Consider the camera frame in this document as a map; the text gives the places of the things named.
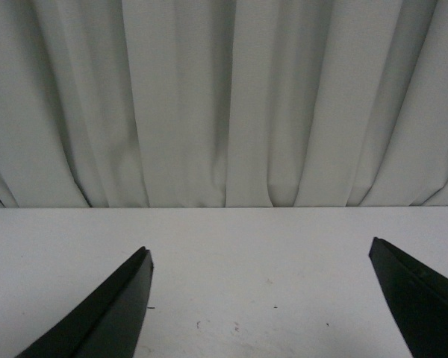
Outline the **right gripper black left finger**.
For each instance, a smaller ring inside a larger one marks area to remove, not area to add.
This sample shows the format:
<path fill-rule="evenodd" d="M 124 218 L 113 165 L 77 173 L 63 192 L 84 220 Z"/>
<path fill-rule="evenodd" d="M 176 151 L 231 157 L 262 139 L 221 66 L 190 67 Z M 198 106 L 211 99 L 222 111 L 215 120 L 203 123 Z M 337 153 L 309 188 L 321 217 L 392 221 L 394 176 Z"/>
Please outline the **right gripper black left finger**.
<path fill-rule="evenodd" d="M 141 247 L 19 357 L 133 357 L 152 285 L 150 250 Z"/>

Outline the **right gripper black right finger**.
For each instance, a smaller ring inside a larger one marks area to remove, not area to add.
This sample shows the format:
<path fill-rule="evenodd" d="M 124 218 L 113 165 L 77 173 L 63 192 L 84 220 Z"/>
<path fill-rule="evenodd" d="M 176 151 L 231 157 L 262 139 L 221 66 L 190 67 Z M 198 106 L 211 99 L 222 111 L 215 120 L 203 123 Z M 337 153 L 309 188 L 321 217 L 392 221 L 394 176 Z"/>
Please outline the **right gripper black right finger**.
<path fill-rule="evenodd" d="M 448 278 L 375 237 L 369 258 L 413 357 L 448 357 Z"/>

